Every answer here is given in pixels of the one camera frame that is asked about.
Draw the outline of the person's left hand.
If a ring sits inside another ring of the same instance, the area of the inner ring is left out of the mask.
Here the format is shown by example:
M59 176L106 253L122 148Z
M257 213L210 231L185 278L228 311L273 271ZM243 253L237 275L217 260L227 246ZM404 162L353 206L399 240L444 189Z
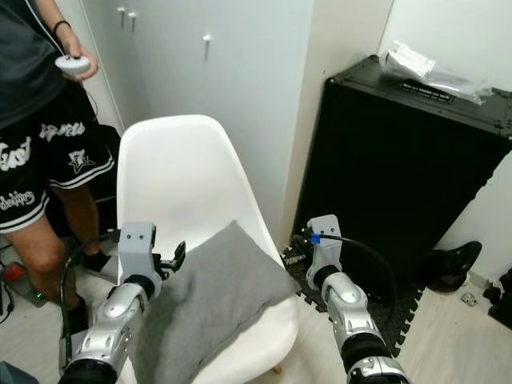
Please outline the person's left hand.
M83 82L98 73L98 61L84 46L67 49L66 54L54 60L54 64L63 76L74 82Z

